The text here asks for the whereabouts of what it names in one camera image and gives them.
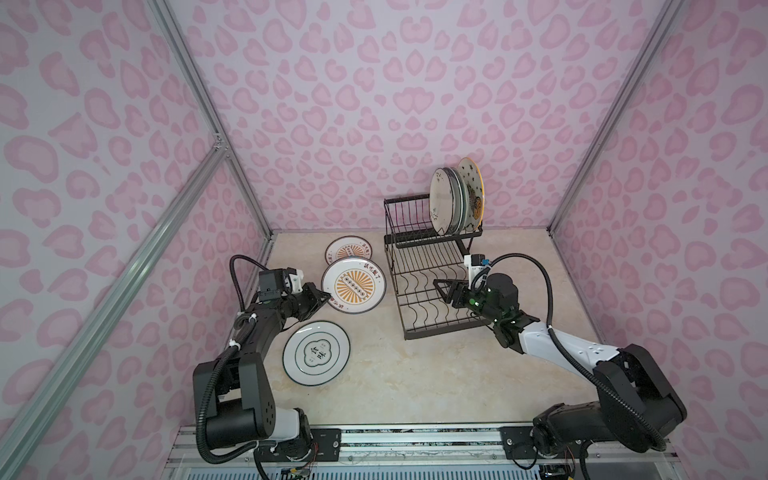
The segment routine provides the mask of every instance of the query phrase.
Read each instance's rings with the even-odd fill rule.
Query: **plate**
[[[458,163],[456,170],[464,180],[469,193],[469,209],[464,228],[474,232],[482,222],[482,214],[485,209],[485,188],[482,183],[482,175],[475,162],[466,157]]]
[[[349,235],[335,239],[326,248],[326,263],[329,265],[339,258],[344,257],[362,257],[370,259],[373,255],[373,248],[368,240],[362,237]]]
[[[446,235],[453,235],[458,232],[462,225],[462,215],[464,214],[464,204],[461,195],[461,181],[456,172],[450,168],[443,168],[451,182],[451,196],[453,197],[453,215],[451,217],[451,226],[445,232]]]
[[[333,322],[318,320],[302,326],[283,350],[283,368],[294,382],[322,385],[339,375],[349,360],[349,337]]]
[[[448,173],[435,170],[429,185],[429,218],[438,235],[445,235],[453,220],[453,193]]]
[[[456,235],[462,232],[464,230],[464,226],[467,222],[467,210],[469,206],[469,191],[467,189],[466,184],[464,183],[464,180],[459,176],[458,171],[455,168],[446,168],[448,172],[453,175],[455,178],[455,209],[457,213],[455,215],[458,216],[458,222],[456,222],[455,229],[453,229],[451,235]]]
[[[346,313],[364,313],[384,298],[386,277],[371,260],[346,257],[331,263],[323,274],[323,291],[331,294],[328,304]]]

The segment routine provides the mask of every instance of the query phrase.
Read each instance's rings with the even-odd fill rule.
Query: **metal rail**
[[[152,273],[165,248],[187,219],[195,202],[221,165],[224,155],[220,147],[214,147],[208,152],[99,307],[88,316],[54,368],[18,413],[0,445],[0,480],[13,480],[24,468],[144,281]]]
[[[378,465],[511,465],[505,457],[501,427],[528,427],[530,422],[394,425],[317,425],[342,430],[338,462],[324,466]],[[600,442],[589,450],[590,463],[675,464],[680,460],[670,448],[665,452],[632,452],[618,442]],[[197,453],[194,427],[182,427],[170,453],[167,472],[195,472],[199,468],[239,468],[252,465],[250,452],[221,465],[207,464]],[[531,458],[520,458],[530,462]],[[540,465],[560,465],[562,458],[539,458]],[[292,464],[265,463],[268,466]]]
[[[203,81],[200,71],[197,69],[197,65],[190,53],[190,49],[187,47],[187,43],[184,40],[184,33],[181,30],[181,25],[174,14],[174,10],[168,4],[167,0],[147,0],[150,10],[154,13],[154,17],[157,19],[163,34],[165,36],[171,52],[176,57],[177,63],[181,68],[184,78],[190,85],[192,94],[197,99],[197,103],[200,105],[200,113],[205,118],[210,132],[221,142],[222,147],[227,151],[227,161],[232,167],[235,179],[237,180],[237,186],[240,188],[243,197],[246,199],[246,204],[251,211],[254,218],[257,219],[259,228],[262,230],[263,235],[266,238],[272,236],[272,230],[270,229],[269,222],[266,220],[256,194],[253,192],[248,178],[246,177],[243,166],[237,159],[233,148],[232,142],[227,135],[227,130],[216,112],[214,102],[211,99],[208,90],[205,88],[205,82]]]
[[[560,202],[560,206],[558,206],[558,209],[554,212],[552,222],[550,222],[549,227],[547,227],[550,234],[556,232],[568,216],[568,212],[571,210],[571,207],[573,207],[579,191],[581,191],[581,188],[587,181],[589,173],[592,171],[592,167],[594,167],[600,159],[603,146],[616,130],[616,126],[624,116],[624,112],[629,108],[632,97],[640,87],[646,73],[650,70],[651,65],[657,57],[657,53],[662,49],[664,43],[669,38],[670,33],[675,26],[675,21],[680,17],[680,13],[686,3],[687,0],[667,0],[661,8],[661,13],[656,17],[656,21],[651,27],[650,33],[645,38],[645,43],[643,43],[643,46],[637,53],[637,57],[630,67],[627,77],[616,95],[614,103],[611,104],[611,108],[608,110],[608,115],[605,116],[605,120],[603,120],[600,129],[594,136],[594,140],[587,149],[587,153],[584,155],[584,160],[581,162],[581,165],[579,165],[573,180],[568,185],[568,189],[566,189],[565,194],[563,195],[563,201]]]

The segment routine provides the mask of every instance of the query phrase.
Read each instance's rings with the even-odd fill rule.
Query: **black wire dish rack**
[[[429,194],[384,200],[384,211],[387,263],[406,340],[486,325],[470,310],[443,302],[432,282],[466,280],[464,255],[482,235],[482,224],[476,231],[438,234],[429,218]]]

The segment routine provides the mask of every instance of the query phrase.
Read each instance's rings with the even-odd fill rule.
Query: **beige tabletop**
[[[351,234],[372,244],[373,261],[387,272],[387,293],[367,313],[349,315],[325,305],[310,320],[337,323],[349,336],[349,362],[324,385],[301,386],[284,372],[283,347],[295,329],[275,338],[265,367],[278,406],[300,407],[314,425],[519,422],[532,420],[555,403],[597,399],[587,380],[542,359],[501,348],[485,327],[405,341],[386,269],[384,233]],[[343,235],[279,233],[268,267],[301,269],[305,282],[320,286],[327,267],[325,249]],[[510,252],[538,259],[552,280],[555,328],[597,341],[545,230],[486,230],[475,239],[472,252],[489,259]],[[533,264],[504,260],[493,271],[512,277],[526,313],[546,317],[545,284]]]

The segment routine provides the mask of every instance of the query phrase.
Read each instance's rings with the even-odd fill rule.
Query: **plate with yellow rim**
[[[469,192],[469,206],[464,228],[474,232],[482,222],[482,214],[485,210],[485,187],[482,183],[482,175],[477,164],[470,158],[462,158],[456,167],[458,175],[464,180]]]
[[[331,263],[320,282],[331,294],[328,304],[345,313],[364,313],[379,305],[386,292],[386,276],[374,262],[345,257]]]
[[[362,257],[370,259],[373,255],[373,248],[368,240],[357,237],[355,235],[348,235],[335,239],[326,248],[326,263],[329,265],[339,258],[344,257]]]

